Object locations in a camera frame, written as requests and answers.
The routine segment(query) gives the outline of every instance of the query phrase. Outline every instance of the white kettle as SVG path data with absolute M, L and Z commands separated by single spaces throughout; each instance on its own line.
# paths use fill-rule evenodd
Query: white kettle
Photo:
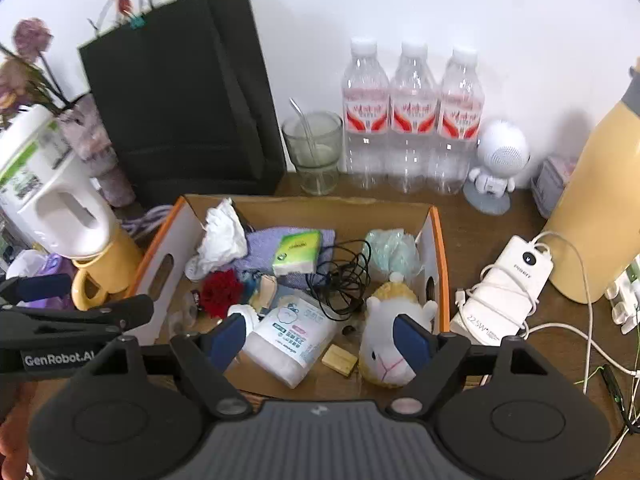
M 117 220 L 66 142 L 35 105 L 0 137 L 0 204 L 17 211 L 47 251 L 88 258 L 110 242 Z

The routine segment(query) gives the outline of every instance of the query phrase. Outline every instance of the purple towel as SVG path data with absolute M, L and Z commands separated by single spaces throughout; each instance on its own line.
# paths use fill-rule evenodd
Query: purple towel
M 273 257 L 280 245 L 282 237 L 303 233 L 305 231 L 309 231 L 309 229 L 299 227 L 270 227 L 249 233 L 246 235 L 247 249 L 249 251 L 247 256 L 232 261 L 220 270 L 233 269 L 236 275 L 240 275 L 244 270 L 259 270 L 263 274 L 273 274 L 273 268 L 271 267 Z M 322 236 L 321 247 L 329 247 L 335 243 L 335 231 L 331 229 L 320 229 L 320 234 Z M 333 254 L 333 249 L 321 249 L 316 267 L 323 262 L 328 262 Z M 278 283 L 292 288 L 308 288 L 306 286 L 306 274 L 301 274 L 300 272 L 292 272 L 286 276 L 280 276 L 278 277 Z

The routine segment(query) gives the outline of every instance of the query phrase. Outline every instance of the glass cup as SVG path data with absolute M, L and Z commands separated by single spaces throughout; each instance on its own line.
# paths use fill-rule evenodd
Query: glass cup
M 338 184 L 342 119 L 332 112 L 310 112 L 305 117 L 311 129 L 310 137 L 297 116 L 282 123 L 282 134 L 300 176 L 300 187 L 311 195 L 326 195 Z

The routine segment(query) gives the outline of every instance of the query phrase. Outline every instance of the wooden desk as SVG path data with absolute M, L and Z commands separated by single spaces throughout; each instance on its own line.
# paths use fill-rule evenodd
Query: wooden desk
M 298 181 L 293 174 L 288 174 L 276 191 L 276 194 L 281 196 L 297 196 L 300 193 Z M 482 268 L 496 260 L 512 235 L 517 234 L 530 240 L 542 230 L 545 224 L 528 190 L 519 190 L 512 194 L 511 209 L 501 217 L 486 216 L 476 211 L 466 202 L 462 193 L 455 196 L 440 196 L 430 191 L 423 191 L 407 196 L 386 185 L 372 191 L 363 191 L 351 186 L 343 178 L 332 194 L 436 205 L 444 234 L 451 301 L 457 288 L 469 288 L 478 282 Z M 453 315 L 456 307 L 452 304 L 450 308 Z M 636 332 L 625 336 L 620 333 L 620 328 L 611 320 L 611 307 L 605 298 L 595 303 L 593 310 L 594 340 L 612 358 L 631 369 L 636 357 L 638 342 Z M 568 300 L 556 291 L 553 285 L 547 283 L 540 295 L 538 310 L 528 319 L 528 322 L 530 326 L 535 326 L 551 321 L 572 324 L 587 332 L 586 306 Z M 532 334 L 529 342 L 569 380 L 582 379 L 586 352 L 586 342 L 582 338 L 567 330 L 549 328 Z M 593 351 L 591 369 L 595 370 L 604 362 L 604 359 Z M 631 377 L 622 373 L 617 373 L 616 377 L 623 389 L 623 394 L 628 398 Z M 589 381 L 588 396 L 609 419 L 613 439 L 622 427 L 622 420 L 599 374 Z M 636 464 L 638 457 L 635 455 L 640 453 L 638 438 L 640 437 L 632 435 L 625 438 L 615 458 L 598 475 L 598 480 L 638 478 L 640 465 Z

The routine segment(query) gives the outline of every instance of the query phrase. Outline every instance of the green tissue pack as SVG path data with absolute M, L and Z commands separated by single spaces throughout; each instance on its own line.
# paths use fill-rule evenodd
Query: green tissue pack
M 290 272 L 316 272 L 321 243 L 318 230 L 283 236 L 273 258 L 273 273 L 284 276 Z

